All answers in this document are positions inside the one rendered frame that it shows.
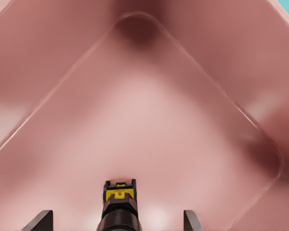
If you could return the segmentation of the pink plastic box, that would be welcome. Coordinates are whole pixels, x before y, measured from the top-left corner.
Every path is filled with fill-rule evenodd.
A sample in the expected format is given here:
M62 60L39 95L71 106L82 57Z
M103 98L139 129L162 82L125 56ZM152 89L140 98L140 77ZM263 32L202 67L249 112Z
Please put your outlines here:
M277 0L0 0L0 231L91 231L136 179L144 231L289 231Z

